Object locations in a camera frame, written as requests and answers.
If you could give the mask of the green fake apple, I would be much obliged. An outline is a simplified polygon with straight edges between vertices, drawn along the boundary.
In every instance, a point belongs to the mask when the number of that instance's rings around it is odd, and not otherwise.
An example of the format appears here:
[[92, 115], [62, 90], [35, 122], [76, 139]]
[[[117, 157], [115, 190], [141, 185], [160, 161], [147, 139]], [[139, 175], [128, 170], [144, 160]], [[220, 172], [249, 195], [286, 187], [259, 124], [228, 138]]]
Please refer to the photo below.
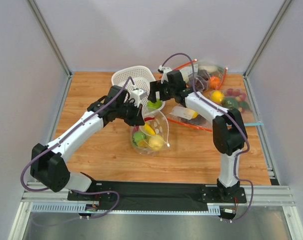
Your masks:
[[147, 107], [149, 108], [154, 108], [154, 109], [159, 109], [163, 105], [163, 102], [159, 99], [156, 100], [156, 102], [148, 101], [147, 102]]

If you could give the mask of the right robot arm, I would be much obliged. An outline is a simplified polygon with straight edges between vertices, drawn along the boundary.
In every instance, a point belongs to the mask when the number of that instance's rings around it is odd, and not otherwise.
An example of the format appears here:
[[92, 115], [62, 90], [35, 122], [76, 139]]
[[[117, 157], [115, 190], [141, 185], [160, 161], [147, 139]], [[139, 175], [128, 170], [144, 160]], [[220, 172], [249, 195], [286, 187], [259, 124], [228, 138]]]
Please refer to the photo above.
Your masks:
[[214, 189], [214, 200], [232, 200], [240, 192], [241, 179], [238, 177], [239, 158], [248, 146], [248, 137], [241, 113], [238, 109], [224, 108], [196, 90], [196, 80], [185, 83], [178, 70], [166, 74], [166, 80], [150, 82], [148, 100], [161, 101], [174, 99], [182, 106], [191, 109], [211, 122], [213, 143], [220, 152], [220, 174]]

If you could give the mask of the clear dotted zip bag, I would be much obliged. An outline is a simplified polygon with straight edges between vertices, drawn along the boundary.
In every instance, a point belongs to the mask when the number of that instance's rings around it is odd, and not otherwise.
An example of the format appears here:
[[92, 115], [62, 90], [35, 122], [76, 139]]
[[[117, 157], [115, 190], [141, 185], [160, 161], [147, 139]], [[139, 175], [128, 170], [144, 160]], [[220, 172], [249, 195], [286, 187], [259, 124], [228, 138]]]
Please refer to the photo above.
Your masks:
[[169, 123], [165, 115], [158, 109], [144, 106], [142, 108], [144, 125], [131, 127], [129, 139], [133, 148], [144, 155], [156, 155], [168, 150]]

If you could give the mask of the yellow fake pear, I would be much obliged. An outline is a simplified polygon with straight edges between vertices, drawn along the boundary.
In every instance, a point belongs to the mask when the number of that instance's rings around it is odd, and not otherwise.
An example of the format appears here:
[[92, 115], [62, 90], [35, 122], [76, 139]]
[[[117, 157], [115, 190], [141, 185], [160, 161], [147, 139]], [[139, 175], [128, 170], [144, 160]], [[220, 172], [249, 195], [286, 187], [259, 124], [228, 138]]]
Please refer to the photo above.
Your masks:
[[164, 138], [158, 134], [151, 136], [148, 140], [148, 146], [153, 151], [159, 151], [164, 146], [165, 141]]

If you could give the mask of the red fake chili pepper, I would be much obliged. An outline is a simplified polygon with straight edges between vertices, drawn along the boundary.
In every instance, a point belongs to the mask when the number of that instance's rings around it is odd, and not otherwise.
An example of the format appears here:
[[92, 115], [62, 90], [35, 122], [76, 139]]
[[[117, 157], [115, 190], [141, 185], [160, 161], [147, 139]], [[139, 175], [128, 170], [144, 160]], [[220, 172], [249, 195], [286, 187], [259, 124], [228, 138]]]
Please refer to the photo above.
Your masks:
[[147, 121], [151, 121], [151, 120], [154, 120], [154, 119], [155, 119], [154, 116], [152, 116], [152, 117], [149, 116], [149, 117], [145, 117], [144, 121], [147, 122]]

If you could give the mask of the yellow fake banana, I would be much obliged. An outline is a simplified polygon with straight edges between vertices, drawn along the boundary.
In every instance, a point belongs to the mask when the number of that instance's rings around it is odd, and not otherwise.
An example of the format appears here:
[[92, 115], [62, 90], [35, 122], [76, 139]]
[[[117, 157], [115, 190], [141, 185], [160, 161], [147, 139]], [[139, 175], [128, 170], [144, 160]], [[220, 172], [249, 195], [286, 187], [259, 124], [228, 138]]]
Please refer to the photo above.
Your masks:
[[143, 130], [145, 133], [147, 133], [148, 135], [151, 135], [151, 136], [154, 136], [156, 134], [154, 129], [148, 123], [144, 124]]

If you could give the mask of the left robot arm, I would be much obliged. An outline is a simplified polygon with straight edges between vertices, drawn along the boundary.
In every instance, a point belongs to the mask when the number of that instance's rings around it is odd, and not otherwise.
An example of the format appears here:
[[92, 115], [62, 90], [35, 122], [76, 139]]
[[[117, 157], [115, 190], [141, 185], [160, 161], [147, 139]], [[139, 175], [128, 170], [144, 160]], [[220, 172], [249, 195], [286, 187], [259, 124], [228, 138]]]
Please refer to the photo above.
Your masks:
[[30, 175], [53, 192], [66, 188], [86, 192], [93, 179], [84, 173], [69, 171], [67, 162], [73, 153], [93, 134], [115, 119], [136, 127], [145, 124], [143, 89], [127, 91], [113, 85], [107, 95], [91, 103], [82, 117], [66, 132], [47, 145], [36, 144], [31, 152]]

